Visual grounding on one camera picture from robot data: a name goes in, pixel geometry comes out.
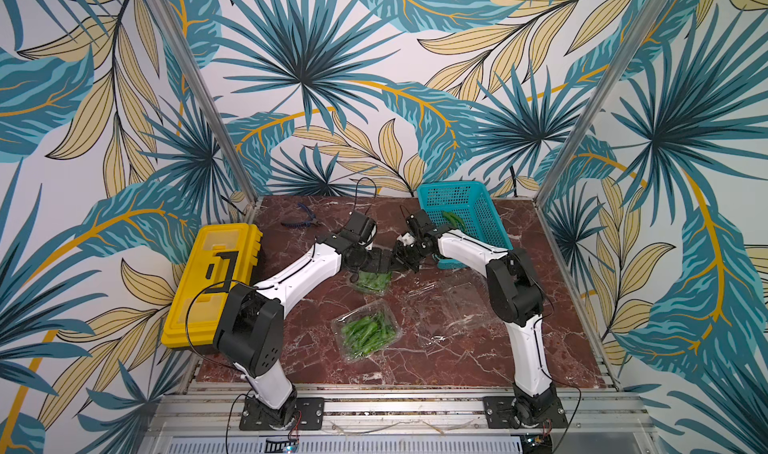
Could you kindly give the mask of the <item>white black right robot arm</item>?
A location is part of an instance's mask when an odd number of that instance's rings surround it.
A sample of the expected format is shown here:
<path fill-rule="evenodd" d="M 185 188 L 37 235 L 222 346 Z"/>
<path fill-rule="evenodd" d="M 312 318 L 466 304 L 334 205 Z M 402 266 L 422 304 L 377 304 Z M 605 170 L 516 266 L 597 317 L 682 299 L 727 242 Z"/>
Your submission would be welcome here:
<path fill-rule="evenodd" d="M 454 259 L 483 275 L 492 310 L 510 337 L 518 402 L 535 411 L 554 405 L 558 397 L 542 334 L 545 293 L 527 252 L 493 246 L 449 224 L 438 226 L 423 210 L 405 221 L 407 231 L 396 241 L 395 258 L 413 271 L 429 256 Z"/>

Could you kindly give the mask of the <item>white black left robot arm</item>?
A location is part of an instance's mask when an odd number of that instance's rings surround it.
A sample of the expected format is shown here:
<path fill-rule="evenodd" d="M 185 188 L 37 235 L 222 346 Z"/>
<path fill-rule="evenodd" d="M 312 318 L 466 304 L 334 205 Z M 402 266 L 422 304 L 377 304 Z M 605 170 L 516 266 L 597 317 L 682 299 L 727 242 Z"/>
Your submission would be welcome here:
<path fill-rule="evenodd" d="M 354 211 L 338 232 L 318 240 L 285 269 L 254 285 L 234 283 L 216 327 L 213 347 L 246 377 L 266 407 L 282 409 L 294 385 L 280 365 L 284 319 L 313 289 L 337 273 L 388 270 L 385 251 L 372 248 L 376 222 Z"/>

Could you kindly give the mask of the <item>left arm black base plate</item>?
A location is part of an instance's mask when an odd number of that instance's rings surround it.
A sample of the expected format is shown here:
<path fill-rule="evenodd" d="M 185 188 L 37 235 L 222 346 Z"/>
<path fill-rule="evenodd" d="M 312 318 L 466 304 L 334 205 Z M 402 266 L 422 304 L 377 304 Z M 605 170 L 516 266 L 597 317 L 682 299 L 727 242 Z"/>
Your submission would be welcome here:
<path fill-rule="evenodd" d="M 239 421 L 241 431 L 278 431 L 298 427 L 300 432 L 319 431 L 325 400 L 319 397 L 289 398 L 280 409 L 272 409 L 255 397 L 245 400 Z"/>

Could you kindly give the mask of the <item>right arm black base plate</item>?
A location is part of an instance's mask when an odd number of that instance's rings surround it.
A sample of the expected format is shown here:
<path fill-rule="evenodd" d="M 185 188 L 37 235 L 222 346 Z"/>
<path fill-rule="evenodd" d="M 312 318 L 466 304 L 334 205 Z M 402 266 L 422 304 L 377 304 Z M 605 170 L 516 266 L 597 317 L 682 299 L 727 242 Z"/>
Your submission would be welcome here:
<path fill-rule="evenodd" d="M 537 406 L 514 396 L 482 398 L 483 413 L 489 429 L 565 428 L 568 419 L 558 399 L 548 406 Z"/>

